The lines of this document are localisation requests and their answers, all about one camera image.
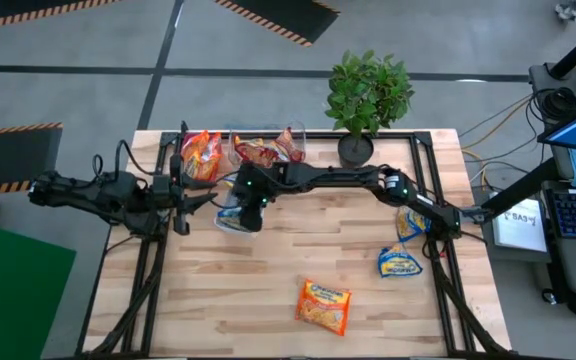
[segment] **black metal frame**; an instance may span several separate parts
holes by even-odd
[[[163,172],[163,166],[166,159],[166,152],[169,145],[176,144],[178,148],[181,142],[181,139],[179,139],[179,135],[180,134],[177,132],[162,133],[159,144],[159,152],[157,155],[157,162],[155,166],[155,171],[157,173]],[[265,138],[276,138],[279,135],[279,130],[254,132],[254,135]],[[341,137],[341,135],[342,134],[340,133],[332,131],[327,132],[306,131],[307,139],[311,140],[338,139]],[[222,137],[227,138],[228,134],[222,134]],[[419,146],[423,146],[427,154],[427,160],[430,169],[430,178],[432,182],[432,187],[434,189],[432,193],[435,194],[437,202],[444,201],[441,181],[439,177],[439,170],[437,168],[437,162],[435,159],[432,137],[430,132],[384,132],[379,134],[379,139],[400,139],[405,140],[409,143],[418,190],[422,195],[427,196],[428,192],[430,191],[427,189],[426,186],[426,180],[423,172],[423,165],[421,162],[421,155],[419,150]],[[139,359],[139,358],[147,358],[149,356],[150,345],[152,341],[153,326],[157,308],[159,284],[163,271],[163,260],[166,251],[169,221],[170,217],[165,219],[165,221],[162,221],[161,232],[159,234],[157,234],[152,238],[142,240],[137,260],[135,278],[133,281],[131,301],[130,305],[128,306],[128,309],[120,318],[115,328],[108,334],[108,336],[100,346],[98,346],[91,352],[82,352],[83,341],[88,330],[88,324],[90,321],[92,307],[96,296],[96,287],[99,282],[101,268],[103,267],[104,259],[102,258],[97,284],[95,285],[95,292],[93,292],[90,298],[88,313],[84,321],[84,327],[80,335],[79,347],[77,349],[76,354],[68,359]],[[470,311],[464,300],[464,290],[461,282],[461,276],[459,273],[459,266],[457,263],[457,256],[455,253],[454,244],[452,242],[448,242],[445,247],[446,259],[448,261],[448,267],[450,271],[450,278],[449,278],[444,272],[442,264],[439,260],[439,250],[437,248],[437,242],[435,241],[436,239],[429,238],[428,240],[429,240],[430,255],[432,258],[435,259],[431,260],[431,267],[435,283],[435,292],[437,296],[437,304],[439,306],[439,315],[442,323],[444,341],[446,344],[447,357],[481,358],[481,359],[483,358],[531,359],[531,357],[522,357],[507,352],[505,349],[501,348],[498,344],[494,342],[494,340],[490,337],[490,335],[477,321],[475,315]],[[150,274],[148,275],[146,280],[143,281],[145,272],[147,270],[146,260],[148,258],[148,249],[150,247],[150,244],[153,242],[157,243],[155,262],[152,266]],[[455,336],[450,317],[450,309],[448,307],[448,301],[446,297],[449,297],[452,300],[453,304],[458,310],[465,350],[458,350],[455,344]],[[145,302],[146,298],[149,298],[149,300],[144,321],[143,338],[139,350],[133,350],[135,317],[137,312],[139,311],[139,308]],[[480,343],[482,344],[482,347],[485,349],[486,353],[476,352],[473,333],[480,340]],[[123,338],[123,343],[121,345],[120,352],[113,352],[113,349],[116,347],[121,338]]]

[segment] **wooden table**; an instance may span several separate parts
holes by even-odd
[[[432,133],[446,200],[472,205],[456,131],[426,131]],[[147,170],[154,168],[160,135],[135,134],[133,152]],[[336,140],[308,140],[306,152],[314,166],[338,166]],[[390,164],[414,179],[407,142],[376,140],[370,163]],[[128,169],[136,171],[132,164]],[[220,164],[222,172],[231,169],[226,160]],[[225,193],[225,187],[218,189]],[[377,274],[377,254],[396,240],[397,209],[363,189],[317,189],[278,198],[266,209],[256,237],[218,230],[216,210],[207,205],[191,216],[189,236],[169,233],[151,356],[446,354],[432,271],[421,254],[423,236],[407,243],[424,267],[420,275],[381,279]],[[464,229],[480,234],[474,225]],[[125,229],[113,230],[109,246],[126,237]],[[468,305],[496,341],[510,348],[484,244],[463,237],[455,246]],[[125,311],[138,249],[138,241],[128,242],[106,256],[84,349],[98,345]],[[304,277],[353,292],[345,337],[294,320]],[[451,317],[461,344],[454,308]]]

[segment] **potted plant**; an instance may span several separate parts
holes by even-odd
[[[415,93],[403,62],[393,65],[392,54],[383,60],[374,55],[369,50],[359,58],[346,51],[329,80],[326,115],[337,120],[333,130],[349,131],[337,145],[343,167],[359,167],[370,159],[374,145],[367,135],[377,136],[380,127],[390,128],[406,115]]]

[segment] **plant pot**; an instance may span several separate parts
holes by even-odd
[[[372,140],[366,135],[361,135],[359,139],[351,134],[346,134],[339,139],[337,152],[339,153],[339,163],[346,169],[358,168],[370,159],[375,147]]]

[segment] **orange noodle package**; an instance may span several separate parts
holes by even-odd
[[[243,160],[264,167],[270,167],[276,161],[302,162],[306,158],[306,154],[295,145],[290,127],[285,128],[279,137],[272,141],[261,138],[241,140],[239,136],[235,136],[235,151]]]
[[[184,171],[196,180],[214,181],[223,156],[221,133],[210,136],[207,130],[199,134],[188,134],[181,147]]]
[[[306,279],[299,294],[295,319],[317,324],[344,336],[350,295],[348,290],[323,287]]]

